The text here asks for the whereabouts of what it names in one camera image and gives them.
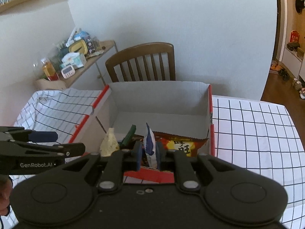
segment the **white checkered tablecloth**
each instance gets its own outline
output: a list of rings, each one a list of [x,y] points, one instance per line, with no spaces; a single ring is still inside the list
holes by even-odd
[[[56,142],[41,144],[50,146],[66,144],[84,117],[93,113],[92,105],[100,94],[101,91],[99,90],[37,91],[21,110],[14,126],[22,126],[25,129],[36,131],[55,131],[58,134]],[[10,177],[15,187],[23,180],[32,177],[32,175]],[[17,223],[16,216],[12,210],[4,219],[7,219],[12,226]]]
[[[305,152],[282,105],[213,96],[217,157],[283,185],[288,206],[281,222],[305,227]]]

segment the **amber liquid bottle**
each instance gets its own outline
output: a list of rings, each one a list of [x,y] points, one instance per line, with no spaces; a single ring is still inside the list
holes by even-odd
[[[41,60],[41,62],[43,63],[43,71],[46,74],[47,78],[50,81],[56,81],[59,80],[58,74],[56,73],[51,61],[47,58],[44,58]]]

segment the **chair backrest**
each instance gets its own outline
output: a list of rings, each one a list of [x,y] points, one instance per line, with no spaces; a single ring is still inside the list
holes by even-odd
[[[112,57],[110,57],[106,61],[106,68],[109,73],[109,76],[112,80],[112,82],[118,82],[118,77],[116,75],[116,72],[114,70],[114,67],[116,65],[120,65],[121,72],[123,75],[124,81],[128,81],[126,72],[123,68],[123,63],[127,62],[130,77],[132,81],[135,81],[135,75],[132,69],[132,65],[130,63],[131,59],[135,60],[136,69],[138,72],[139,80],[143,81],[143,75],[140,69],[140,65],[138,62],[138,58],[143,58],[144,68],[145,68],[145,74],[148,81],[151,81],[151,77],[149,74],[149,68],[147,64],[146,55],[150,55],[151,63],[152,63],[152,70],[153,70],[153,79],[158,80],[157,75],[157,68],[155,64],[154,54],[159,55],[159,63],[160,63],[160,70],[161,70],[161,76],[162,80],[165,81],[165,71],[164,71],[164,65],[163,65],[163,59],[161,53],[167,53],[168,57],[168,67],[169,67],[169,74],[170,74],[170,80],[175,81],[176,80],[176,73],[175,73],[175,57],[174,57],[174,49],[173,45],[169,43],[163,43],[163,42],[153,42],[153,43],[146,43],[141,45],[136,45],[127,49],[124,49],[116,54],[114,54]]]

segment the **finger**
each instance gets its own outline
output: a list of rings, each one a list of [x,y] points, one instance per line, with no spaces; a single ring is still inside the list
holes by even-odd
[[[0,197],[0,211],[7,208],[10,204],[10,199],[4,199]]]
[[[6,183],[4,183],[3,186],[1,186],[0,193],[2,194],[2,197],[7,200],[10,197],[12,190],[13,190],[13,184],[11,180],[8,179]]]
[[[9,210],[7,208],[4,208],[3,210],[0,210],[0,215],[1,216],[6,216]]]

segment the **silver bolt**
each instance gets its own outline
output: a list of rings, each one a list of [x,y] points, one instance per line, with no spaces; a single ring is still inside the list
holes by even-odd
[[[100,183],[100,188],[102,189],[112,189],[114,186],[115,184],[111,181],[104,181]]]
[[[147,188],[147,189],[145,190],[145,192],[146,192],[146,193],[148,193],[148,194],[150,194],[150,193],[152,193],[152,192],[153,192],[153,189],[151,189],[151,188]]]
[[[143,190],[137,190],[136,193],[137,193],[137,194],[140,194],[140,195],[143,195],[143,194],[144,194],[144,191],[143,191]]]
[[[183,183],[183,186],[188,189],[194,189],[199,186],[199,183],[197,183],[196,181],[186,181]]]

